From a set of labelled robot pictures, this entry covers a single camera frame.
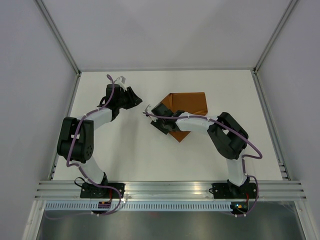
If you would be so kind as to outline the brown cloth napkin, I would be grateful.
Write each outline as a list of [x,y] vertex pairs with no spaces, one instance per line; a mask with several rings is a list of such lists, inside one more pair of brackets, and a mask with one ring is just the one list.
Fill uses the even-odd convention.
[[179,117],[182,113],[206,116],[208,113],[204,92],[169,93],[161,103],[166,107],[161,116]]

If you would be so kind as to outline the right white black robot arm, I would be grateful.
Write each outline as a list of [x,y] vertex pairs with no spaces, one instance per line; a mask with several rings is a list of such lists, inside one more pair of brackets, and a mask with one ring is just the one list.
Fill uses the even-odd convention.
[[163,103],[156,105],[151,112],[151,125],[164,134],[197,132],[208,135],[218,153],[226,159],[228,179],[224,193],[232,199],[247,197],[245,192],[250,180],[245,175],[244,161],[241,159],[247,143],[239,135],[245,139],[249,136],[229,113],[222,112],[211,118],[183,110],[173,112]]

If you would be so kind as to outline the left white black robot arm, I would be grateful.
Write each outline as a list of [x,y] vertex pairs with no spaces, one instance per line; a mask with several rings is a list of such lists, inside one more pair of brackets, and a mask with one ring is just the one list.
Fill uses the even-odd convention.
[[84,180],[92,186],[92,193],[98,198],[108,195],[109,185],[106,173],[100,169],[93,157],[94,133],[98,128],[115,120],[121,109],[128,110],[142,102],[130,86],[108,84],[105,96],[96,109],[82,117],[65,117],[62,121],[57,154],[64,157],[68,168],[78,168]]

